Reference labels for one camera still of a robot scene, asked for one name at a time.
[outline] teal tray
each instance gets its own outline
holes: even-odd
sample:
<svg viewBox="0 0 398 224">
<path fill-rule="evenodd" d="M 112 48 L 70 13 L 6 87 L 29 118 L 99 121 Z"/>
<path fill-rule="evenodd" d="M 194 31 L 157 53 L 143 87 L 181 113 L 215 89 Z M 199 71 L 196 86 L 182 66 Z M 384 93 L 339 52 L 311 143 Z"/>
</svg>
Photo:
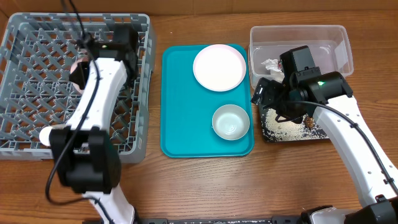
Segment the teal tray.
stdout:
<svg viewBox="0 0 398 224">
<path fill-rule="evenodd" d="M 246 76 L 236 88 L 215 92 L 201 86 L 193 75 L 193 61 L 207 46 L 176 46 L 163 53 L 160 146 L 169 157 L 245 156 L 254 147 L 246 52 L 230 44 L 244 57 Z M 214 112 L 227 104 L 242 107 L 250 117 L 248 133 L 236 141 L 220 138 L 211 127 Z"/>
</svg>

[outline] gray dish rack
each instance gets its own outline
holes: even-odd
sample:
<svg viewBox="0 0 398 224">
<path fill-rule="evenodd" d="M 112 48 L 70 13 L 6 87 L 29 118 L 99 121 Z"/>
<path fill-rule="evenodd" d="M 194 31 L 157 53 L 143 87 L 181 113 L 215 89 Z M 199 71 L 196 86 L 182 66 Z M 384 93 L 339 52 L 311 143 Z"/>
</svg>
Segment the gray dish rack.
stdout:
<svg viewBox="0 0 398 224">
<path fill-rule="evenodd" d="M 156 36 L 150 19 L 145 14 L 80 17 L 86 32 L 99 40 L 110 41 L 117 23 L 130 24 L 139 32 L 139 76 L 132 88 L 120 91 L 109 129 L 121 161 L 138 163 L 146 154 L 149 83 L 155 65 Z M 0 47 L 0 159 L 52 158 L 39 133 L 48 125 L 65 123 L 80 100 L 68 81 L 71 64 L 81 57 L 79 36 L 63 13 L 10 17 Z"/>
</svg>

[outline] white granules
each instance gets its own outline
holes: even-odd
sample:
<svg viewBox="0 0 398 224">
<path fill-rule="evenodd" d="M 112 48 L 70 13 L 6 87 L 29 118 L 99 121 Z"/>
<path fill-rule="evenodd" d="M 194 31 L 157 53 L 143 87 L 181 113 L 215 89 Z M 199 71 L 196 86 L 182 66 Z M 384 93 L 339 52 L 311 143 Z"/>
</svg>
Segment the white granules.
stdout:
<svg viewBox="0 0 398 224">
<path fill-rule="evenodd" d="M 275 117 L 277 114 L 273 109 L 269 109 L 265 116 L 265 123 L 262 123 L 262 126 L 265 125 L 265 127 L 262 127 L 263 134 L 272 136 L 277 141 L 298 141 L 327 138 L 327 135 L 324 134 L 318 125 L 314 125 L 312 129 L 309 129 L 304 123 L 295 124 L 293 122 L 276 122 Z"/>
</svg>

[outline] wooden table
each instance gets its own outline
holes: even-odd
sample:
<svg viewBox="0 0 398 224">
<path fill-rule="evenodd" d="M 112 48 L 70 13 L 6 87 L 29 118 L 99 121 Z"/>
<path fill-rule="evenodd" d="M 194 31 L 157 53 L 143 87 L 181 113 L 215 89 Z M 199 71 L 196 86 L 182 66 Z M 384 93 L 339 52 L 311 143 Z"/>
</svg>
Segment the wooden table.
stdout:
<svg viewBox="0 0 398 224">
<path fill-rule="evenodd" d="M 375 137 L 398 165 L 398 11 L 297 12 L 215 16 L 154 16 L 147 155 L 124 165 L 121 187 L 142 217 L 244 218 L 296 215 L 319 205 L 359 208 L 356 191 L 330 141 L 268 144 L 253 106 L 256 145 L 246 157 L 170 159 L 160 150 L 162 54 L 174 45 L 237 43 L 250 28 L 284 24 L 346 27 L 355 71 L 347 81 Z M 44 197 L 52 161 L 0 162 L 0 223 L 81 223 L 99 216 L 88 202 L 55 207 Z M 57 200 L 77 197 L 53 182 Z"/>
</svg>

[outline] clear plastic container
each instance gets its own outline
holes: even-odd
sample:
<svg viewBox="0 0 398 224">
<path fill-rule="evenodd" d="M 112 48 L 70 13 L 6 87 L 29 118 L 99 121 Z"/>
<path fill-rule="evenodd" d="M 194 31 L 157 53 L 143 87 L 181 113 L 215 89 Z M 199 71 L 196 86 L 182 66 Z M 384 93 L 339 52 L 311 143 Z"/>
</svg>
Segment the clear plastic container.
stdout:
<svg viewBox="0 0 398 224">
<path fill-rule="evenodd" d="M 343 26 L 256 26 L 250 31 L 249 73 L 251 85 L 256 87 L 260 78 L 278 80 L 265 65 L 267 59 L 279 56 L 296 47 L 307 45 L 315 65 L 321 73 L 340 72 L 344 77 L 354 72 L 353 55 Z"/>
</svg>

